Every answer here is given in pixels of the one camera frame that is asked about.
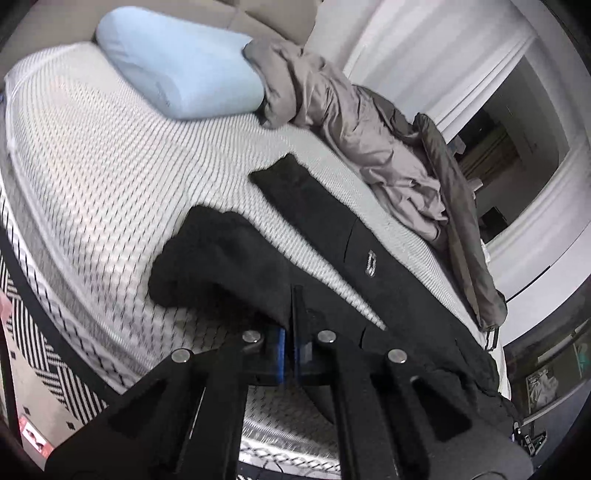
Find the wall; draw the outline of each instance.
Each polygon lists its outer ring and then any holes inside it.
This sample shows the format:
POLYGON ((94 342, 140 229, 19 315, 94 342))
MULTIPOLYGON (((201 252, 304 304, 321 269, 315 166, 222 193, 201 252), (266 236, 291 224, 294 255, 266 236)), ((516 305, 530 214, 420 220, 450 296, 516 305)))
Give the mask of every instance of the wall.
POLYGON ((542 187, 544 183, 532 178, 523 164, 515 163, 490 185, 476 192, 478 216, 496 207, 510 225, 535 199, 542 187))
POLYGON ((564 159, 568 143, 556 110, 526 58, 521 59, 484 109, 505 127, 524 167, 546 182, 564 159))
POLYGON ((591 76, 568 35, 540 0, 511 0, 534 27, 540 43, 556 66, 571 104, 591 138, 591 76))
POLYGON ((530 86, 553 129, 562 160, 580 134, 582 120, 572 105, 556 64, 550 60, 541 40, 531 45, 524 59, 524 75, 530 79, 535 77, 530 86))
POLYGON ((324 0, 306 49, 344 68, 381 0, 324 0))
POLYGON ((507 345, 560 307, 591 272, 591 225, 540 278, 508 303, 509 313, 499 330, 507 345))

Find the mattress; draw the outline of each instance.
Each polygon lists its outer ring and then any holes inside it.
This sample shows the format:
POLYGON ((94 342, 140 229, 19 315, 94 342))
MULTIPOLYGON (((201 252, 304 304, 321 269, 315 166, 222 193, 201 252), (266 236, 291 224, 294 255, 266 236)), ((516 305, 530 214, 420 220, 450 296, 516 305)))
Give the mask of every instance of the mattress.
MULTIPOLYGON (((43 50, 6 76, 2 222, 48 316, 76 352, 125 391, 172 350, 223 343, 212 309, 163 309, 151 264, 193 205, 244 215, 290 261, 370 322, 379 317, 248 180, 294 153, 484 345, 430 247, 388 215, 311 132, 270 131, 255 115, 198 122, 161 116, 92 43, 43 50)), ((493 357, 509 397, 502 348, 493 357)), ((338 472, 333 427, 293 385, 251 388, 242 456, 338 472)))

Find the light blue pillow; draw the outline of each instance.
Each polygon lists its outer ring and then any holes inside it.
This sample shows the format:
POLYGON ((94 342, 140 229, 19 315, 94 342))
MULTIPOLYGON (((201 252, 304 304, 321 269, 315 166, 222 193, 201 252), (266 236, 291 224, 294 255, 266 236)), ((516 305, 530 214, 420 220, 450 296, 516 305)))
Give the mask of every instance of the light blue pillow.
POLYGON ((96 39, 126 80, 178 120, 255 111, 261 79, 242 56, 252 39, 138 7, 106 14, 96 39))

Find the bolt head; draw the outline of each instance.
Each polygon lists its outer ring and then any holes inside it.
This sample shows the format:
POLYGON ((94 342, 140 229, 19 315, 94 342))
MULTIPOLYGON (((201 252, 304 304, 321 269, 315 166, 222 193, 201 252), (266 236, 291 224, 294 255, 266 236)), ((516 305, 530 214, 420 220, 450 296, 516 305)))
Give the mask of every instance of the bolt head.
POLYGON ((242 334, 242 340, 246 343, 257 343, 261 337, 261 332, 257 332, 256 330, 247 330, 242 334))
POLYGON ((177 364, 183 364, 188 362, 191 358, 191 352, 189 352, 186 348, 179 348, 173 352, 173 362, 177 364))
POLYGON ((332 330, 322 330, 318 332, 318 341, 322 343, 332 343, 336 340, 336 333, 332 330))
POLYGON ((395 364, 403 364, 407 359, 407 353, 399 348, 394 348, 388 352, 388 360, 395 364))

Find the gray blanket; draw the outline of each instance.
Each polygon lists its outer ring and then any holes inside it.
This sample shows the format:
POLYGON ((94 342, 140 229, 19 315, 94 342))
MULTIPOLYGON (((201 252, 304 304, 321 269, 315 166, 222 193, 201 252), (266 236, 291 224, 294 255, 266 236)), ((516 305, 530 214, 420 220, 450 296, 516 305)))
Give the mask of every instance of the gray blanket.
POLYGON ((387 100, 291 42, 253 40, 243 53, 265 85, 263 126, 319 130, 382 207, 449 252, 479 329, 500 326, 506 305, 486 266, 472 191, 433 121, 418 114, 410 125, 387 100))

